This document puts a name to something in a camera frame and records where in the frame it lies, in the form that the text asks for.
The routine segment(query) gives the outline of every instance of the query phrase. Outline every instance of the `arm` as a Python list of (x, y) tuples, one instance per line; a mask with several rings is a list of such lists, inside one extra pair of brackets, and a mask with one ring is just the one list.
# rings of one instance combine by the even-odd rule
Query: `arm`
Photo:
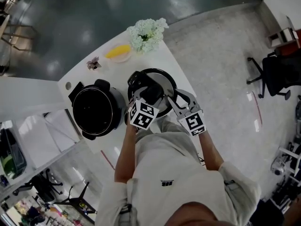
[(115, 168), (115, 182), (127, 183), (135, 171), (136, 127), (127, 121), (126, 135)]
[(206, 168), (218, 171), (224, 160), (215, 148), (209, 132), (205, 131), (199, 134), (198, 138), (201, 143)]

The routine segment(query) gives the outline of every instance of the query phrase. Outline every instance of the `white tiled floor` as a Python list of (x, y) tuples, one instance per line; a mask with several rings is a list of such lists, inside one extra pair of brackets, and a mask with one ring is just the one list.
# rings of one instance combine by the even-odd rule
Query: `white tiled floor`
[[(255, 11), (245, 9), (190, 24), (164, 38), (198, 96), (217, 149), (225, 160), (260, 183), (262, 196), (269, 195), (280, 179), (269, 169), (277, 148), (286, 146), (294, 135), (294, 108), (300, 91), (299, 87), (290, 88), (288, 101), (271, 97), (268, 91), (264, 99), (258, 99), (260, 83), (246, 85), (247, 79), (258, 75), (246, 58), (253, 56), (260, 62), (270, 52), (266, 36), (267, 30)], [(260, 117), (252, 92), (262, 116), (258, 132), (254, 122), (260, 125)], [(117, 154), (118, 150), (112, 150), (108, 155), (113, 164)], [(65, 183), (66, 191), (75, 184), (74, 196), (83, 189), (83, 180), (90, 181), (85, 198), (95, 207), (102, 184), (114, 172), (101, 153), (92, 154), (85, 145), (51, 169)]]

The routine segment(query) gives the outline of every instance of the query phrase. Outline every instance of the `yellow fruit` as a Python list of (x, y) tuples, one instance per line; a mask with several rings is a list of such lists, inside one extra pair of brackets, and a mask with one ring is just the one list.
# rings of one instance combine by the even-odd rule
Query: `yellow fruit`
[(113, 58), (118, 55), (122, 55), (131, 51), (129, 44), (120, 45), (116, 48), (111, 49), (106, 55), (106, 58)]

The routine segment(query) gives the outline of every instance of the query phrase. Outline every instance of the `glossy floor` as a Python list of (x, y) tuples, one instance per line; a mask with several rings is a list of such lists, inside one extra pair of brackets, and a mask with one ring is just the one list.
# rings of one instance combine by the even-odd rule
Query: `glossy floor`
[(22, 0), (10, 10), (12, 22), (32, 25), (38, 34), (30, 44), (18, 40), (20, 47), (30, 52), (11, 50), (8, 75), (58, 81), (80, 60), (139, 19), (164, 17), (172, 24), (205, 11), (259, 1)]
[[(255, 11), (245, 9), (190, 24), (165, 37), (198, 96), (217, 149), (225, 160), (259, 182), (263, 197), (281, 179), (270, 172), (270, 165), (278, 147), (286, 146), (295, 133), (294, 108), (300, 92), (299, 87), (290, 88), (288, 101), (271, 97), (267, 91), (259, 99), (260, 83), (246, 85), (247, 79), (257, 75), (246, 58), (253, 56), (260, 62), (270, 52), (266, 35)], [(120, 141), (103, 151), (113, 167), (121, 145)], [(65, 182), (65, 195), (75, 185), (73, 195), (78, 196), (83, 182), (91, 182), (86, 199), (97, 206), (103, 184), (113, 180), (114, 170), (107, 159), (102, 152), (92, 154), (82, 145), (51, 169)]]

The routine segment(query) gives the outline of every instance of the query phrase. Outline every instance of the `black office chair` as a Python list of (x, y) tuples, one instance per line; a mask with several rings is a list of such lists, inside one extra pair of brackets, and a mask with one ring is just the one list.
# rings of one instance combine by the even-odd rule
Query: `black office chair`
[(291, 91), (280, 93), (283, 88), (301, 85), (301, 49), (287, 56), (276, 56), (275, 52), (268, 54), (262, 61), (263, 69), (252, 57), (249, 57), (248, 61), (253, 61), (260, 72), (259, 77), (246, 82), (249, 85), (262, 80), (262, 94), (258, 95), (259, 98), (264, 98), (265, 85), (271, 96), (284, 96), (285, 100), (289, 99)]

